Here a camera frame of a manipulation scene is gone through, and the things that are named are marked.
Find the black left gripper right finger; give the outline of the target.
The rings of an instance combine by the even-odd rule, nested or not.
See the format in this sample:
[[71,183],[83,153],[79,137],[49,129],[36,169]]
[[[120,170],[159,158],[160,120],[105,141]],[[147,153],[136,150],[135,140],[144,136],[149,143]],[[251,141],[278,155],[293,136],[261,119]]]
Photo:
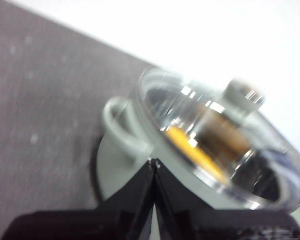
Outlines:
[[300,240],[300,222],[282,210],[215,209],[153,161],[163,240]]

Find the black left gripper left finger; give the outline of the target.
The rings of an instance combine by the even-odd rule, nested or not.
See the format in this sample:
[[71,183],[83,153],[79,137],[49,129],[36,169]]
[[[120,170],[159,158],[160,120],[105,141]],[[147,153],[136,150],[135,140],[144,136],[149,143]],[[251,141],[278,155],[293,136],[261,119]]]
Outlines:
[[153,211],[151,160],[95,209],[36,211],[16,217],[4,240],[147,240]]

